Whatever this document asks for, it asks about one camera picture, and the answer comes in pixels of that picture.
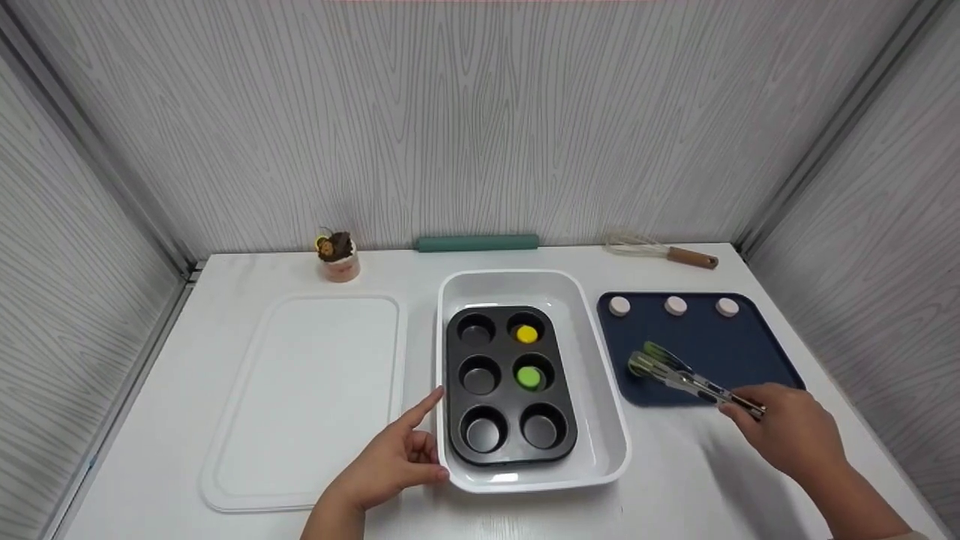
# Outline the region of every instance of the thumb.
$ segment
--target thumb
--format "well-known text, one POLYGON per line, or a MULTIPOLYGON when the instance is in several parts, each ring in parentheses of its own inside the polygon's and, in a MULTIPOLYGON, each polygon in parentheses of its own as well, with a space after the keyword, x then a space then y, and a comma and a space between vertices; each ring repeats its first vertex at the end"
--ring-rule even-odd
POLYGON ((433 463, 409 463, 403 469, 401 481, 404 488, 415 485, 440 483, 450 478, 443 465, 433 463))
POLYGON ((722 404, 718 408, 724 416, 733 420, 748 443, 754 445, 759 440, 760 424, 754 420, 749 412, 733 404, 722 404))

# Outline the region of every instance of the metal frame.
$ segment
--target metal frame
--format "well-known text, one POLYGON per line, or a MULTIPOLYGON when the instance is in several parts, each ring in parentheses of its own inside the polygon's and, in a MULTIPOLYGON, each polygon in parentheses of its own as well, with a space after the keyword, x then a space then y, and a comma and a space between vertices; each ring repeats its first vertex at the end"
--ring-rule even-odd
POLYGON ((8 0, 0 0, 0 57, 170 269, 184 279, 189 277, 197 259, 177 238, 172 221, 146 184, 111 150, 8 0))
POLYGON ((879 54, 860 76, 827 125, 817 134, 790 174, 780 182, 770 199, 733 242, 740 255, 750 261, 763 241, 786 217, 801 195, 836 153, 840 143, 870 108, 903 64, 939 21, 952 0, 918 0, 879 54))
POLYGON ((110 445, 113 444, 113 440, 120 431, 120 426, 123 425, 130 409, 133 407, 133 401, 140 393, 140 388, 146 382, 150 370, 154 367, 167 336, 170 335, 174 325, 177 324, 177 319, 180 318, 183 306, 190 298, 194 286, 194 283, 185 282, 167 302, 147 340, 147 346, 140 352, 140 356, 137 357, 130 372, 124 378, 116 399, 110 404, 108 414, 97 429, 90 446, 87 447, 81 466, 74 472, 69 486, 57 502, 56 511, 47 520, 39 538, 55 540, 65 536, 70 522, 73 521, 80 509, 80 503, 100 470, 103 460, 99 457, 106 455, 110 445))

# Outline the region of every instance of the white table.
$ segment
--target white table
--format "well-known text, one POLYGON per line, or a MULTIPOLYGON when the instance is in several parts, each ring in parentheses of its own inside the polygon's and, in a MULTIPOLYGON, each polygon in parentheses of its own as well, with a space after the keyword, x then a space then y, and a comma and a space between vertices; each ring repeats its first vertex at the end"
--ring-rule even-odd
MULTIPOLYGON (((348 284, 324 282, 312 254, 210 259, 90 484, 68 540, 295 539, 305 512, 224 515, 201 500, 198 477, 234 375, 263 310, 297 292, 371 292, 409 307, 404 403, 431 388, 441 280, 482 268, 555 268, 593 303, 610 290, 738 292, 754 300, 808 389, 830 410, 851 462, 917 530, 947 538, 938 520, 727 244, 685 246, 720 257, 714 271, 597 247, 525 252, 362 254, 348 284)), ((756 456, 710 407, 642 409, 624 402, 633 462, 609 486, 473 496, 416 488, 368 517, 368 538, 828 538, 800 488, 756 456)))

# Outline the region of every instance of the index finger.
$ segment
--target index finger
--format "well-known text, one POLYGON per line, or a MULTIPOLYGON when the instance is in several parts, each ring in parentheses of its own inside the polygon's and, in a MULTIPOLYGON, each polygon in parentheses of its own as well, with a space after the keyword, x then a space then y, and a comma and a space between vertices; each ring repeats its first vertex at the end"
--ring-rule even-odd
POLYGON ((413 408, 404 412, 399 418, 396 419, 397 426, 401 426, 405 429, 412 430, 420 425, 420 422, 423 421, 423 417, 427 415, 428 412, 433 410, 433 407, 437 406, 437 403, 440 402, 440 399, 444 396, 444 388, 442 386, 437 386, 433 389, 433 392, 423 398, 423 400, 414 405, 413 408))
POLYGON ((784 395, 793 391, 776 382, 765 382, 764 384, 753 384, 750 386, 741 386, 735 388, 733 393, 741 398, 746 398, 760 405, 771 405, 779 401, 784 395))

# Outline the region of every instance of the small figurine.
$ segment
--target small figurine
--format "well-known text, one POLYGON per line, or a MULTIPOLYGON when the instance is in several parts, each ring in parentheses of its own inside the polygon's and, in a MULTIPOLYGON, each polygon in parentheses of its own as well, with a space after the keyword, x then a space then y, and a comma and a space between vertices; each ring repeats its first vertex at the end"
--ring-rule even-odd
POLYGON ((337 283, 348 282, 360 273, 360 258, 350 233, 344 231, 329 236, 317 236, 315 242, 324 276, 337 283))

